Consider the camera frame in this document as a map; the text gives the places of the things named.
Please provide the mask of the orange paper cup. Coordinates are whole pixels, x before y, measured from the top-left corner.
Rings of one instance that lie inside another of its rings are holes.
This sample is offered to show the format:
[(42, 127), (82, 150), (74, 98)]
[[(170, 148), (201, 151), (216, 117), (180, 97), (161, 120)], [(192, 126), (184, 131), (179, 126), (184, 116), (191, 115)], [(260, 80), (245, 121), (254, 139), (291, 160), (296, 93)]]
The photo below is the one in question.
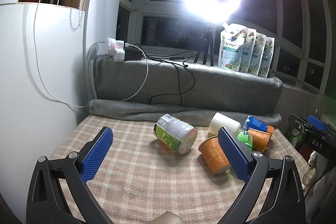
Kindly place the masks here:
[(264, 152), (272, 135), (270, 133), (262, 132), (252, 128), (250, 128), (248, 132), (252, 137), (253, 149), (256, 151)]
[(221, 174), (230, 169), (231, 165), (219, 145), (217, 136), (203, 141), (198, 150), (213, 174)]

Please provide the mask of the black tripod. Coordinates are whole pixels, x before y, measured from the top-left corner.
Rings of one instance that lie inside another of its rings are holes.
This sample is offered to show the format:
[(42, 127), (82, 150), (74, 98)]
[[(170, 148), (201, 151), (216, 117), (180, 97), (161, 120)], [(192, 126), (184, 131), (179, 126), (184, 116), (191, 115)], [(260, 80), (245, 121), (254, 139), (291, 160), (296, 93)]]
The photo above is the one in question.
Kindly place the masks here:
[(199, 47), (197, 54), (194, 58), (194, 63), (198, 62), (199, 56), (203, 54), (202, 64), (206, 65), (208, 55), (210, 56), (210, 66), (214, 66), (214, 38), (213, 38), (213, 25), (208, 24), (205, 32), (202, 33), (201, 46)]

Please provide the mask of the refill pouch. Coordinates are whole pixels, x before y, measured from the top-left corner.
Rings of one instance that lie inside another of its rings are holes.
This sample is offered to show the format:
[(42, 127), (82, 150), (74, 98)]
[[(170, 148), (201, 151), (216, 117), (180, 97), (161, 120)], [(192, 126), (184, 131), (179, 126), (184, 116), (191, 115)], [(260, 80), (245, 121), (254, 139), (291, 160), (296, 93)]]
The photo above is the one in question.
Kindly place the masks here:
[(274, 53), (275, 38), (267, 37), (258, 75), (267, 78)]
[(220, 33), (218, 67), (239, 71), (242, 53), (240, 47), (245, 43), (248, 28), (231, 23)]
[(256, 30), (247, 28), (245, 43), (240, 47), (241, 60), (239, 72), (247, 73), (252, 58), (253, 48), (255, 46)]
[(249, 74), (252, 74), (255, 76), (258, 75), (260, 65), (261, 65), (261, 60), (262, 60), (263, 53), (264, 53), (265, 42), (266, 42), (266, 36), (264, 34), (257, 32), (254, 48), (252, 51), (251, 61), (250, 61), (249, 68), (248, 68)]

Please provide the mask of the grey folded blanket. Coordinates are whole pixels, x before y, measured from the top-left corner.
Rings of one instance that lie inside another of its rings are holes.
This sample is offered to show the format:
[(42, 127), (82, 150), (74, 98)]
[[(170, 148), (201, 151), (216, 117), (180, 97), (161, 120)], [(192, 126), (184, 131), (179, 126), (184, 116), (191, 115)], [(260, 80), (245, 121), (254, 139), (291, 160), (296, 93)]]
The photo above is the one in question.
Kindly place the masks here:
[(196, 126), (207, 126), (216, 113), (239, 123), (248, 116), (276, 126), (282, 82), (200, 64), (158, 61), (118, 63), (110, 55), (93, 62), (93, 115), (128, 121), (157, 121), (171, 114)]

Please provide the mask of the white cabinet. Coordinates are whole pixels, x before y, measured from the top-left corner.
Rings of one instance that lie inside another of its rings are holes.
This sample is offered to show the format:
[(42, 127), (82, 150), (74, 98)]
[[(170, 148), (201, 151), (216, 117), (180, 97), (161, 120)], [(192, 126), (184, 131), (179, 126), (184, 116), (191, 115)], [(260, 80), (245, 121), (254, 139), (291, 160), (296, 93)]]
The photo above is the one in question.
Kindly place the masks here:
[(79, 11), (1, 0), (1, 195), (20, 221), (37, 158), (87, 115), (87, 53), (116, 34), (119, 0), (88, 1)]

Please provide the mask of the blue orange drink carton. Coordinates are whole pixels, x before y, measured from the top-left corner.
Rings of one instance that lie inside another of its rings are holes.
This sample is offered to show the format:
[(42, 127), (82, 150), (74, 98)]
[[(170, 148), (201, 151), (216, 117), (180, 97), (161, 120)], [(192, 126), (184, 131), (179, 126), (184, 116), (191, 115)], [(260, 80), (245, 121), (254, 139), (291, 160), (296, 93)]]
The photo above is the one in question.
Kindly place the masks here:
[(255, 129), (258, 131), (267, 132), (269, 134), (273, 134), (274, 132), (274, 127), (261, 122), (260, 120), (256, 119), (253, 116), (247, 117), (242, 129), (244, 130)]

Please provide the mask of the green label drink can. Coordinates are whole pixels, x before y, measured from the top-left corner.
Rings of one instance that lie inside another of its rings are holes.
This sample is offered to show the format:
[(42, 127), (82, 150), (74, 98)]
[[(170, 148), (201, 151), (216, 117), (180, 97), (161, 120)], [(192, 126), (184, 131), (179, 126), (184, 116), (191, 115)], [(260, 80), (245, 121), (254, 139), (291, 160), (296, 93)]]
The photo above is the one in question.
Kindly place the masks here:
[(165, 114), (154, 125), (154, 135), (169, 149), (183, 155), (191, 149), (198, 135), (196, 127), (170, 114)]

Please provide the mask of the green tea bottle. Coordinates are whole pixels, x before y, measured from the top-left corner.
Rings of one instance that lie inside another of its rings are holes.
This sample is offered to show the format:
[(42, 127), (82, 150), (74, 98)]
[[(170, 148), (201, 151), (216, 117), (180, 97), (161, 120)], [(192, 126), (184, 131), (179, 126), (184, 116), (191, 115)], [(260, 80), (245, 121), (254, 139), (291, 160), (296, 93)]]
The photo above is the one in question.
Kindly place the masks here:
[(243, 142), (251, 151), (253, 151), (253, 137), (248, 131), (241, 131), (236, 137), (238, 141)]

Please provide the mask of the white plastic cup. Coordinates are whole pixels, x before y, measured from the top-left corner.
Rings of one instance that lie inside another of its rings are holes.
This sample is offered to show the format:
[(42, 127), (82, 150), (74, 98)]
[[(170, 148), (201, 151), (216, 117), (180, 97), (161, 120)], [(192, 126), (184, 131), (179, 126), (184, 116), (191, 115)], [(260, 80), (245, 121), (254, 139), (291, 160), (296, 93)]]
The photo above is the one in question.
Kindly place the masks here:
[(237, 135), (240, 132), (241, 124), (221, 113), (216, 113), (210, 121), (208, 137), (217, 136), (222, 127), (228, 127), (233, 134)]

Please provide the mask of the black power adapter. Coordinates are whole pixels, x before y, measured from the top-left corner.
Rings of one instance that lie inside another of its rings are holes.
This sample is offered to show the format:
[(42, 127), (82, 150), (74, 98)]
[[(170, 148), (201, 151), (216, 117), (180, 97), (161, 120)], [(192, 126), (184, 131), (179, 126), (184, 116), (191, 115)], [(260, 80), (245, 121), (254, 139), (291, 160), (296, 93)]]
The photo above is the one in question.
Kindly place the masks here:
[(140, 61), (142, 59), (142, 51), (133, 47), (125, 49), (124, 61)]

